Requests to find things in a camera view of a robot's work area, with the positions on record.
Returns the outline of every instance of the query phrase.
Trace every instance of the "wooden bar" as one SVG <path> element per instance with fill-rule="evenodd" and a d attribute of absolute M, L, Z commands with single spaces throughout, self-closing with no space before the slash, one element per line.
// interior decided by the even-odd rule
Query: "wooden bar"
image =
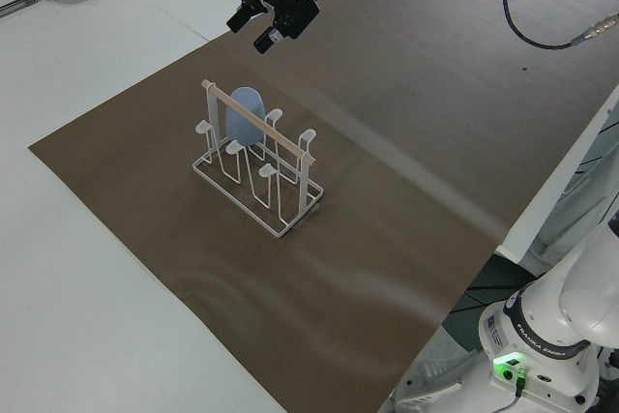
<path fill-rule="evenodd" d="M 314 157 L 305 152 L 301 147 L 292 142 L 285 135 L 271 128 L 269 125 L 267 125 L 264 121 L 255 116 L 249 110 L 247 110 L 240 103 L 236 102 L 234 99 L 228 96 L 225 92 L 222 91 L 222 89 L 217 87 L 215 83 L 209 81 L 208 79 L 204 79 L 202 81 L 202 87 L 211 94 L 213 94 L 215 97 L 217 97 L 220 101 L 228 105 L 234 111 L 239 113 L 241 116 L 243 116 L 259 130 L 268 134 L 269 137 L 274 139 L 278 144 L 281 144 L 284 149 L 294 155 L 297 159 L 303 160 L 304 163 L 306 163 L 308 166 L 312 166 L 313 163 L 316 161 Z"/>

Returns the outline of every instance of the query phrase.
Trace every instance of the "green indicator light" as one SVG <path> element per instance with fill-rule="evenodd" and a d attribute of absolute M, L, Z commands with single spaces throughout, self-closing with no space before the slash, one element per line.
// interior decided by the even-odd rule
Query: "green indicator light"
<path fill-rule="evenodd" d="M 512 352 L 512 353 L 509 353 L 509 354 L 507 354 L 507 355 L 505 355 L 503 357 L 495 358 L 494 360 L 492 360 L 492 362 L 495 365 L 503 365 L 505 363 L 508 363 L 508 364 L 513 366 L 513 365 L 517 364 L 517 362 L 519 360 L 522 360 L 522 356 L 523 355 L 520 352 Z"/>

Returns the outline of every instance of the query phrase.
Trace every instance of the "brown mat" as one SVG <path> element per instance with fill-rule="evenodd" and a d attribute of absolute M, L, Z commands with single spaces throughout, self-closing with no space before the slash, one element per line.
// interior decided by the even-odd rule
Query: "brown mat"
<path fill-rule="evenodd" d="M 616 7 L 517 3 L 548 40 Z M 284 408 L 373 412 L 610 93 L 619 44 L 533 49 L 500 0 L 322 6 L 298 42 L 258 56 L 260 18 L 31 149 Z M 204 77 L 318 132 L 325 197 L 279 241 L 190 170 Z"/>

